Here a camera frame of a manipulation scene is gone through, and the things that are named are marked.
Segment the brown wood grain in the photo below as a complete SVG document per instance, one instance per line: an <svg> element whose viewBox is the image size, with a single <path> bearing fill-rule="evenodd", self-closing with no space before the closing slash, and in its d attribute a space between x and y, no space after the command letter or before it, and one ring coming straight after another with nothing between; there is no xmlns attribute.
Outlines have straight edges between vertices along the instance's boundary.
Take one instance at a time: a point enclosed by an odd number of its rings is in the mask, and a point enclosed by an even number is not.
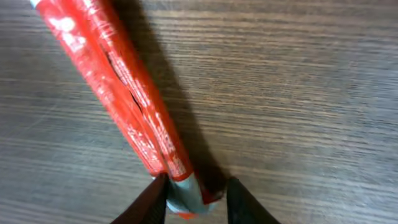
<svg viewBox="0 0 398 224"><path fill-rule="evenodd" d="M114 6L197 167L282 223L398 223L397 1ZM0 223L109 223L149 175L28 1L0 18Z"/></svg>

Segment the red plastic-wrapped stick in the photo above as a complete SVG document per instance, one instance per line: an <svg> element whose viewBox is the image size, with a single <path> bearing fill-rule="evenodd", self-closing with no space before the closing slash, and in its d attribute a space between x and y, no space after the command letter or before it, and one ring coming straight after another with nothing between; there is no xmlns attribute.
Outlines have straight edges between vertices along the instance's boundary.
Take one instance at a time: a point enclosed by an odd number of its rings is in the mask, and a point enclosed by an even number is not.
<svg viewBox="0 0 398 224"><path fill-rule="evenodd" d="M107 0L30 0L152 176L169 174L168 205L205 213L217 199L195 177L166 107Z"/></svg>

